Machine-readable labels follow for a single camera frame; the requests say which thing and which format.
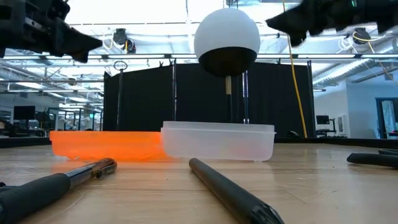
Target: white plastic container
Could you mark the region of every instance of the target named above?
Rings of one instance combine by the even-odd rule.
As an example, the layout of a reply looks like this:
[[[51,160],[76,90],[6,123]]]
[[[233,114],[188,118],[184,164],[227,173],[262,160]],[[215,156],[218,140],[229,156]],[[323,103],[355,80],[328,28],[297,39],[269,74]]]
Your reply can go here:
[[[267,161],[274,148],[274,127],[166,121],[164,151],[172,157]]]

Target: black curtain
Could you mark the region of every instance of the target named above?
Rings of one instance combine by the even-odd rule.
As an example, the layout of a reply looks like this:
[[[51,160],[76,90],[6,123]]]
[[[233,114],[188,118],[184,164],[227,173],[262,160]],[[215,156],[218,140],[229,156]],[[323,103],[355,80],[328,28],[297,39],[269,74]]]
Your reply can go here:
[[[230,123],[226,81],[199,64],[179,64],[176,72],[177,121]],[[232,78],[233,121],[243,123],[242,76]]]
[[[111,77],[108,73],[104,74],[104,114],[103,130],[115,131],[118,121],[118,96],[119,76]]]
[[[116,130],[118,94],[115,95],[114,92],[117,93],[119,89],[119,75],[110,80],[112,81],[105,81],[105,131]],[[163,121],[173,120],[173,106],[171,66],[124,73],[120,108],[121,131],[160,131]],[[110,118],[106,111],[115,111],[112,113],[115,118]],[[105,129],[108,122],[112,129]]]
[[[308,137],[315,137],[312,79],[307,66],[295,66]],[[249,120],[251,124],[273,124],[276,137],[289,131],[304,136],[291,65],[255,63],[248,70]]]

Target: orange plastic tray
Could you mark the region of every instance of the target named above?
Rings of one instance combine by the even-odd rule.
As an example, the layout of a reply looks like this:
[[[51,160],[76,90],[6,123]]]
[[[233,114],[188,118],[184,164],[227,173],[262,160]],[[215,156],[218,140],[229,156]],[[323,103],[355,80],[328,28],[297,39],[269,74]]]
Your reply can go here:
[[[135,131],[51,131],[52,150],[70,159],[149,161],[168,158],[160,133]]]

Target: wooden table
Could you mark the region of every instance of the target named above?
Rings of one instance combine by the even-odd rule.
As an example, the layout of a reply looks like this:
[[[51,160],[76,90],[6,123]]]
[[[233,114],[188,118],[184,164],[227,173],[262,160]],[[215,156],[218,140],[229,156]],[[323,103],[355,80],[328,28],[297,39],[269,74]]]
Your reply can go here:
[[[346,162],[362,147],[278,144],[269,162],[206,161],[269,205],[286,223],[396,223],[398,170]],[[50,147],[0,149],[8,185],[84,164]],[[22,223],[236,223],[190,172],[187,160],[127,163],[89,181]]]

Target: cable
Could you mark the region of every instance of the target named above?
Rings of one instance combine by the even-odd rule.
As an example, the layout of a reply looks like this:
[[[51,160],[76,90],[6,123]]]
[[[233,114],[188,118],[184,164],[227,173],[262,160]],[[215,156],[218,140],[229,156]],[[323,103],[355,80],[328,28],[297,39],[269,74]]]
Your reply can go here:
[[[111,46],[110,46],[110,47],[108,47],[108,46],[105,44],[105,39],[102,40],[102,45],[104,46],[104,48],[106,48],[106,49],[108,49],[108,50],[111,50],[111,48],[113,47],[113,37],[114,37],[114,33],[112,34],[112,38],[109,39],[109,40],[111,41]]]
[[[382,36],[382,37],[379,37],[379,38],[376,38],[376,39],[369,39],[369,40],[367,40],[367,39],[362,39],[362,38],[356,37],[355,34],[357,34],[357,32],[354,32],[354,33],[353,33],[353,37],[354,37],[355,39],[360,40],[360,41],[365,41],[365,42],[372,42],[372,41],[381,40],[381,39],[385,38],[386,35],[387,35],[387,34],[384,34],[384,36]]]
[[[370,42],[368,42],[368,44],[369,44],[369,47],[370,47],[371,51],[375,54],[375,51],[373,50],[372,44],[371,44]],[[380,66],[383,68],[384,73],[385,73],[392,81],[394,81],[396,84],[398,84],[398,82],[397,82],[396,80],[394,80],[394,77],[392,77],[392,76],[388,73],[388,71],[387,71],[387,69],[385,68],[385,66],[384,66],[381,62],[379,62],[379,64],[380,64]]]
[[[284,12],[285,12],[286,11],[285,0],[282,0],[282,2],[283,2]],[[308,138],[308,136],[307,136],[307,128],[305,126],[305,119],[304,119],[304,114],[303,114],[303,107],[301,105],[301,98],[300,98],[299,88],[297,87],[296,72],[294,70],[294,64],[293,64],[292,44],[290,43],[290,36],[289,35],[287,36],[287,45],[289,46],[290,63],[292,65],[292,76],[293,76],[294,88],[296,90],[298,107],[300,108],[300,116],[301,116],[301,122],[302,122],[302,125],[303,125],[304,137]]]

